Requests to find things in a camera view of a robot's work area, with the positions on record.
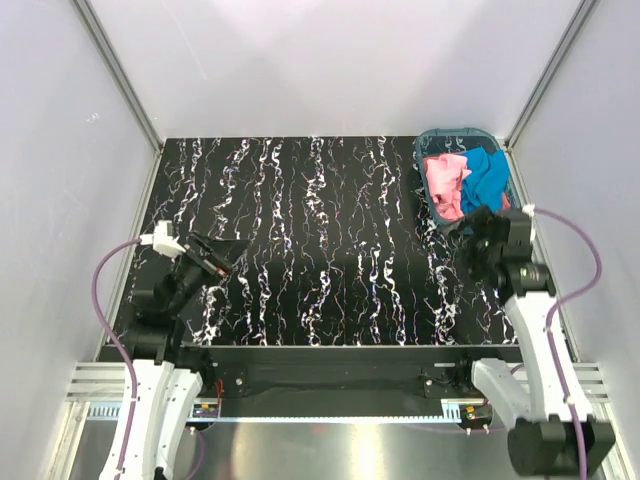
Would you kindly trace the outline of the blue t shirt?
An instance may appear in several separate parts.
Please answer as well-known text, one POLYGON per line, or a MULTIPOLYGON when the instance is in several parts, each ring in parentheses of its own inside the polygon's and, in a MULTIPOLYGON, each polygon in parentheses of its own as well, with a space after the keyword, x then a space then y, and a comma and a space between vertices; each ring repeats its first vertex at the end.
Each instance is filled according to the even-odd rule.
POLYGON ((510 169, 505 153, 489 153, 477 147, 461 153, 467 160, 470 174, 463 180, 461 209, 465 215, 482 206, 492 212, 508 209, 511 204, 506 195, 510 169))

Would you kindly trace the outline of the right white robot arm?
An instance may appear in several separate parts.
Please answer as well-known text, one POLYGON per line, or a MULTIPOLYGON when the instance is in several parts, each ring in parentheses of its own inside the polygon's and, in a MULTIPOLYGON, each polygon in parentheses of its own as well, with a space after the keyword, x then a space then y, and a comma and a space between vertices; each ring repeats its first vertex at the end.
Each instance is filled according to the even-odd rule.
POLYGON ((466 396, 480 393, 507 429, 507 449, 521 477, 588 479, 615 445, 610 422, 595 418, 563 332, 554 323, 562 304, 550 268, 533 259, 534 209, 465 216, 471 232, 462 252, 470 273, 491 281, 511 320, 527 375, 522 387, 510 366, 480 358, 454 371, 466 396))

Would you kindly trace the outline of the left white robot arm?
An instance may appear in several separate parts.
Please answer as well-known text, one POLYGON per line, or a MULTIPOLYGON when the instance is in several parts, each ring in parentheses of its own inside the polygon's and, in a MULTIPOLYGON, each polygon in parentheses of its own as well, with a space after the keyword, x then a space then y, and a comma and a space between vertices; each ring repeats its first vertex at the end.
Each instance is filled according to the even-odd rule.
POLYGON ((177 240, 167 222, 127 241, 172 259, 165 277, 132 296, 127 331, 118 336, 101 307, 94 311, 124 361, 125 385, 103 479, 171 479, 187 418, 197 396, 215 386, 205 349, 184 345, 181 311, 203 287, 225 281, 249 246, 246 239, 212 239, 198 232, 177 240))

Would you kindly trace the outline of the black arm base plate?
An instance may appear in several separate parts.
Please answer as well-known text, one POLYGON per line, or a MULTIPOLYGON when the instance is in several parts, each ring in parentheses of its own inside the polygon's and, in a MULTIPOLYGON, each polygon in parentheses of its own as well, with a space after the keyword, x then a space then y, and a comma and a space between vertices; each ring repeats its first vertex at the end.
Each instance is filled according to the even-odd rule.
POLYGON ((422 398, 467 395, 473 360, 507 360, 515 347, 184 346, 176 364, 203 374, 208 392, 253 399, 276 393, 400 392, 422 398))

